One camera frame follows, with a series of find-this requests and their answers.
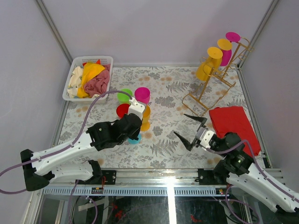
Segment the magenta plastic wine glass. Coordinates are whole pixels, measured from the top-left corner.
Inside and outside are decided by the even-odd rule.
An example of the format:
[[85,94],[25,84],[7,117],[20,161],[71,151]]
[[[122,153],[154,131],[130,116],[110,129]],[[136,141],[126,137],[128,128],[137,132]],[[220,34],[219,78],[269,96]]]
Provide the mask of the magenta plastic wine glass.
[[150,101],[150,90],[146,87],[139,87],[134,92],[135,99],[141,103],[148,104]]

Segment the green plastic wine glass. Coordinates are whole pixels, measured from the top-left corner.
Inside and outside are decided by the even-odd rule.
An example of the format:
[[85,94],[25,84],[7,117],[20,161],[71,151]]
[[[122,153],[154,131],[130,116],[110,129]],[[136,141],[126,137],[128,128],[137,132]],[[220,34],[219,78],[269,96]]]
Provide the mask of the green plastic wine glass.
[[[133,93],[130,89],[122,89],[121,91],[128,93],[131,97],[133,96]],[[130,104],[130,97],[126,94],[118,93],[117,98],[120,104]]]

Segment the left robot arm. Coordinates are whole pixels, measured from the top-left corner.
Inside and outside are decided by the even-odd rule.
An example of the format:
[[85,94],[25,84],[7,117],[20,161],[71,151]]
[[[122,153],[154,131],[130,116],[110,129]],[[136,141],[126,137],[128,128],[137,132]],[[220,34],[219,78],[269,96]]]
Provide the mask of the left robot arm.
[[77,165],[65,163],[83,155],[113,148],[127,139],[136,140],[141,125],[140,117],[131,113],[114,122],[96,123],[76,140],[39,152],[29,149],[21,151],[26,190],[42,189],[50,183],[99,183],[103,174],[97,161],[88,160]]

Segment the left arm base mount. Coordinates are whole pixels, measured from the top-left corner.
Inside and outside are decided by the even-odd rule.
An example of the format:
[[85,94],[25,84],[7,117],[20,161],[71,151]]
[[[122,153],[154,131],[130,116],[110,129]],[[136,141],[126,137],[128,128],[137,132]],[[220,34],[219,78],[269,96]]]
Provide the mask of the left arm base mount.
[[90,160],[88,163],[92,167],[92,177],[87,181],[89,184],[116,184],[116,170],[102,170],[98,161]]

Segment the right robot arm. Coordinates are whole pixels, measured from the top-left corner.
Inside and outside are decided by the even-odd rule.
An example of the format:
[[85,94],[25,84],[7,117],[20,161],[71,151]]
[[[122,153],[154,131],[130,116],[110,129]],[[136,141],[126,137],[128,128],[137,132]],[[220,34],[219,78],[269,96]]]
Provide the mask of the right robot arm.
[[220,138],[205,125],[204,117],[189,116],[200,123],[192,142],[175,135],[188,151],[200,147],[207,152],[222,156],[212,171],[198,170],[198,181],[203,185],[227,184],[236,186],[258,199],[283,224],[299,222],[299,195],[262,169],[254,156],[244,151],[250,147],[247,140],[242,140],[234,132],[228,132]]

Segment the teal plastic wine glass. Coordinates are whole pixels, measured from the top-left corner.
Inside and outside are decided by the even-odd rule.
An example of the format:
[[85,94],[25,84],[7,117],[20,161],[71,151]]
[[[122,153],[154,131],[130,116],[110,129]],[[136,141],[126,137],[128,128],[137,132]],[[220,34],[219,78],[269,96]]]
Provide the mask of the teal plastic wine glass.
[[137,139],[128,139],[128,143],[135,145],[135,144],[140,143],[141,139],[142,139],[142,135],[138,134]]

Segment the red plastic wine glass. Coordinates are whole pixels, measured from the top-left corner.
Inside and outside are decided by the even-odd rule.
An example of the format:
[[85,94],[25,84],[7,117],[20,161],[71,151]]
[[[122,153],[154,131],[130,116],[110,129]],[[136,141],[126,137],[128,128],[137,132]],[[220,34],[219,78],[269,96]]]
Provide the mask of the red plastic wine glass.
[[123,118],[123,116],[125,114],[128,113],[128,109],[130,107],[130,104],[120,104],[117,108],[116,108],[116,114],[117,116],[121,119]]

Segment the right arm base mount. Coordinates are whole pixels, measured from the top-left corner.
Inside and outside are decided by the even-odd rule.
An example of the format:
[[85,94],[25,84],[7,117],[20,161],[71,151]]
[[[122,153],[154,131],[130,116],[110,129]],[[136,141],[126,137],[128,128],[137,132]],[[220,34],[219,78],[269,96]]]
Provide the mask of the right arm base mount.
[[199,185],[215,186],[215,185],[228,185],[227,178],[229,177],[229,171],[225,167],[224,160],[220,160],[217,165],[211,169],[198,169],[198,178],[195,182]]

